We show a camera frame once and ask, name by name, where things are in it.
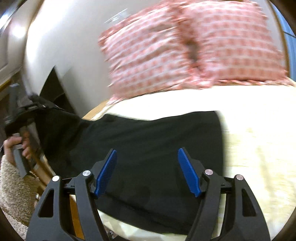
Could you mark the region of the beige fuzzy sleeve forearm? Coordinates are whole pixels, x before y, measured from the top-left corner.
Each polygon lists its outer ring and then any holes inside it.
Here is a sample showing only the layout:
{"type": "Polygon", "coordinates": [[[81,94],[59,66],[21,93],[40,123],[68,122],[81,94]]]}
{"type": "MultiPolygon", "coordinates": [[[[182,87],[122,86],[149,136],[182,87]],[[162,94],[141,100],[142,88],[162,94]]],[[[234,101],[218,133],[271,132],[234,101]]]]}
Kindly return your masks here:
{"type": "Polygon", "coordinates": [[[1,208],[16,221],[28,226],[35,210],[39,179],[34,175],[21,178],[6,155],[1,159],[1,208]]]}

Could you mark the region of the person's left hand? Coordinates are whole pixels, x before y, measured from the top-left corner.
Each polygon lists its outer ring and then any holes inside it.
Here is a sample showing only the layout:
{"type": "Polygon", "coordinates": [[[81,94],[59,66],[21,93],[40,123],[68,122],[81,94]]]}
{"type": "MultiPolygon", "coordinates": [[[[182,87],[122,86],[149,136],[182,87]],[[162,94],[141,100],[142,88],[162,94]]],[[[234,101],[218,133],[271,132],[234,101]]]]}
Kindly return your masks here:
{"type": "Polygon", "coordinates": [[[32,157],[32,151],[30,147],[30,133],[24,132],[22,137],[11,136],[4,141],[4,155],[6,160],[9,161],[13,166],[15,166],[15,158],[13,155],[14,146],[22,145],[22,156],[27,160],[32,157]]]}

